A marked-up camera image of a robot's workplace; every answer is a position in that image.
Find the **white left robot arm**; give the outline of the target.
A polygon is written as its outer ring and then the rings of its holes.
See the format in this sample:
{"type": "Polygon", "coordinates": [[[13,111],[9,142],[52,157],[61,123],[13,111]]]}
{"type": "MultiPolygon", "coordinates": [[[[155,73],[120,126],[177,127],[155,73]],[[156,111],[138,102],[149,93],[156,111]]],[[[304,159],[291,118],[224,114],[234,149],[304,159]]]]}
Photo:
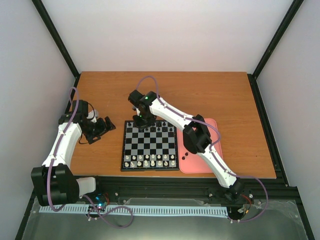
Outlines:
{"type": "Polygon", "coordinates": [[[104,188],[95,177],[76,178],[70,170],[77,143],[82,137],[91,145],[116,127],[109,117],[99,117],[97,110],[89,110],[85,100],[74,100],[69,112],[58,120],[58,132],[50,153],[40,167],[31,171],[31,180],[41,206],[53,207],[74,204],[87,195],[92,201],[103,198],[104,188]]]}

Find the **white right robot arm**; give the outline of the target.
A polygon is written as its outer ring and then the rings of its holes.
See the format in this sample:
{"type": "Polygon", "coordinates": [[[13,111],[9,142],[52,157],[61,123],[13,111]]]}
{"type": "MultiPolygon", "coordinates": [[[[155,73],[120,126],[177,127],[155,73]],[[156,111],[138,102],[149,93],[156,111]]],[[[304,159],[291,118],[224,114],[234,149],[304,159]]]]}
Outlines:
{"type": "Polygon", "coordinates": [[[211,168],[218,183],[224,188],[226,200],[235,203],[239,199],[244,184],[217,152],[217,141],[211,139],[209,131],[214,127],[206,123],[201,115],[187,114],[170,105],[153,91],[142,94],[135,89],[129,94],[128,101],[136,109],[136,115],[132,119],[138,128],[150,127],[156,118],[160,117],[182,131],[184,148],[200,156],[211,168]]]}

